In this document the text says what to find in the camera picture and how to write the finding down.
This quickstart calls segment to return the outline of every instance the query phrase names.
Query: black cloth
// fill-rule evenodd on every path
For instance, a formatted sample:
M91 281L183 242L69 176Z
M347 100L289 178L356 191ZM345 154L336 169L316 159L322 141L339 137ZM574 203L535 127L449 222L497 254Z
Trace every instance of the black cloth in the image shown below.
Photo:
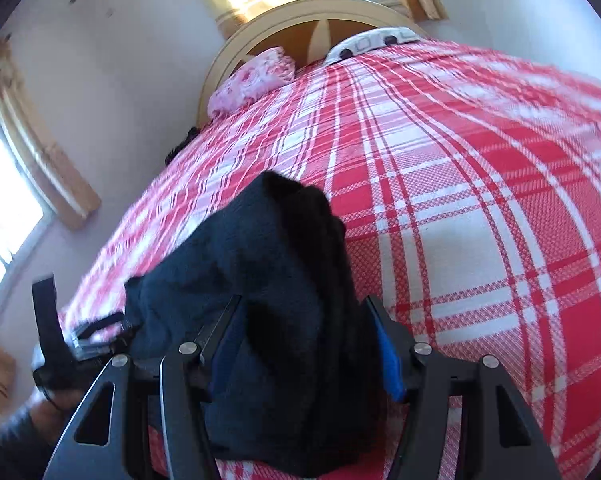
M171 164L171 161L176 158L176 155L178 155L178 153L182 152L184 150L184 148L190 142L192 142L192 140L194 140L196 137L198 137L199 133L200 132L199 132L198 128L196 128L195 126L192 129L190 129L189 132L187 132L187 136L184 138L183 142L178 144L178 146L176 146L173 150L171 150L171 152L167 153L167 156L165 157L165 166L169 166L169 164Z
M0 428L0 480L42 479L52 452L23 406Z
M126 318L141 325L135 358L194 338L233 294L247 302L228 387L205 409L217 458L313 477L354 462L375 438L376 336L344 233L321 190L265 172L126 283Z

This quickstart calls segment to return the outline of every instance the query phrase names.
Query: red plaid bedspread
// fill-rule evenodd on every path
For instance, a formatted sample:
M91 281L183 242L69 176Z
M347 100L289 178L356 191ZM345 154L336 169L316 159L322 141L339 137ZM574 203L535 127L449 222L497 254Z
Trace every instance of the red plaid bedspread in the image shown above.
M122 309L125 280L266 169L325 190L359 297L378 294L446 354L500 357L564 478L585 477L601 455L601 86L437 41L307 71L207 127L155 179L84 276L67 325ZM385 478L404 416L388 412L376 449L327 478ZM453 477L459 414L452 403L441 478Z

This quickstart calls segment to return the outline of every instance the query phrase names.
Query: wooden furniture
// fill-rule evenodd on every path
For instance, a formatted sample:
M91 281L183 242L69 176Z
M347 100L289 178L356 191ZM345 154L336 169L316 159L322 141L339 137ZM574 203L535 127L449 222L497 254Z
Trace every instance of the wooden furniture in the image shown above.
M241 65L273 46L282 46L296 68L321 59L346 38L378 27L409 27L427 37L412 20L366 0L298 0L268 10L245 23L216 56L200 94L198 127L208 121L213 91Z

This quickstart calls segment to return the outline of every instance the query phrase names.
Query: human hand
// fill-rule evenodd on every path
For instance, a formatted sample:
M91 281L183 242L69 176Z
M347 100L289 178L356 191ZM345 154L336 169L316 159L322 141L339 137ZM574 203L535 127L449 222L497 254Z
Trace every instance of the human hand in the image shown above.
M45 441L54 446L65 429L65 423L83 399L81 390L47 391L49 399L37 388L27 401L27 409L34 427Z

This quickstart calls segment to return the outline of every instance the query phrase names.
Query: screw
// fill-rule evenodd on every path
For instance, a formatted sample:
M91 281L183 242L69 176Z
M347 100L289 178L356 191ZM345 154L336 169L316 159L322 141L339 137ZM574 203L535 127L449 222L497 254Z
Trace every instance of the screw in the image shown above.
M112 357L112 366L120 368L121 366L126 365L128 360L129 359L127 359L127 356L125 354L115 355L114 357Z
M191 341L187 341L187 343L183 343L178 347L178 351L183 355L190 355L196 352L198 349L198 345L196 343L192 343Z
M487 368L498 368L500 361L498 361L498 359L492 355L486 355L483 357L483 364Z
M413 350L420 355L429 355L431 353L431 345L429 343L416 343Z

